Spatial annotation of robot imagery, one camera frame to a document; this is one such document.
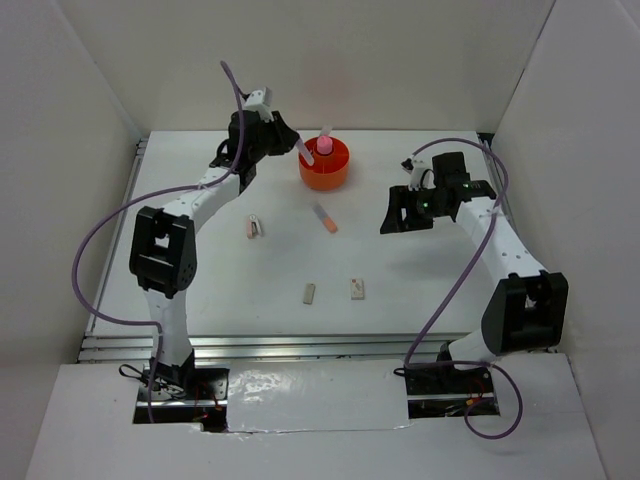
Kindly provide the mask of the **purple highlighter marker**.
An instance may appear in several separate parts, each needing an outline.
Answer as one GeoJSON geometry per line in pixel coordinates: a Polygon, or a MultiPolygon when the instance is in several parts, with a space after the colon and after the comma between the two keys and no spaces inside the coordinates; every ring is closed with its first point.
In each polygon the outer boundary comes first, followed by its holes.
{"type": "Polygon", "coordinates": [[[298,150],[298,153],[302,156],[304,162],[309,166],[312,167],[314,165],[314,157],[311,153],[311,151],[307,148],[307,146],[305,145],[305,142],[303,141],[302,138],[299,138],[296,143],[295,143],[295,147],[298,150]]]}

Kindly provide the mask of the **pink glue bottle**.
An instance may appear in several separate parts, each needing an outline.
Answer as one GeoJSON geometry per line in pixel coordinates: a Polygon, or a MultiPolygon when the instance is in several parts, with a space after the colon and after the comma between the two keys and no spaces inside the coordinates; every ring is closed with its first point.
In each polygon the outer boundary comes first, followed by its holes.
{"type": "Polygon", "coordinates": [[[333,140],[329,135],[321,135],[316,140],[316,152],[327,156],[333,152],[333,140]]]}

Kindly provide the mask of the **orange highlighter marker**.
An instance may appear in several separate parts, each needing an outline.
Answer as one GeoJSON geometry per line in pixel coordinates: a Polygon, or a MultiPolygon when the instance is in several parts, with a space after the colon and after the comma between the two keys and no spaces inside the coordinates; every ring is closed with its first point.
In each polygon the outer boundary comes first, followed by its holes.
{"type": "Polygon", "coordinates": [[[314,203],[312,209],[328,232],[334,234],[338,231],[338,227],[334,220],[319,203],[314,203]]]}

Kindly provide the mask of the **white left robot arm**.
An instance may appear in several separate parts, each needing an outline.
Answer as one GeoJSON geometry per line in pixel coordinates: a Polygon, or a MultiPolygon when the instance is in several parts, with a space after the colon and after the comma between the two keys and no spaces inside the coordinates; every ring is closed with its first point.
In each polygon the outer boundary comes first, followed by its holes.
{"type": "Polygon", "coordinates": [[[161,328],[151,356],[155,376],[176,399],[189,397],[197,387],[186,314],[186,290],[198,266],[197,233],[246,190],[258,162],[291,152],[299,140],[278,111],[269,118],[248,109],[235,112],[228,138],[200,182],[164,206],[145,206],[136,215],[129,269],[144,290],[151,320],[161,328]]]}

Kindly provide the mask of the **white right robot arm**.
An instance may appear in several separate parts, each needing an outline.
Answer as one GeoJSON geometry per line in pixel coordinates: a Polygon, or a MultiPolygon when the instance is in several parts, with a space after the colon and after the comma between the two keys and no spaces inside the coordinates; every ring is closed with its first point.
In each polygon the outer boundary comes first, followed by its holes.
{"type": "Polygon", "coordinates": [[[476,248],[461,276],[467,278],[482,262],[494,284],[479,327],[442,348],[436,369],[440,387],[460,391],[469,383],[471,369],[511,353],[557,346],[568,281],[528,252],[503,212],[500,194],[488,181],[472,179],[460,152],[437,155],[430,167],[416,159],[404,164],[411,182],[390,188],[380,232],[428,230],[436,220],[449,218],[476,248]]]}

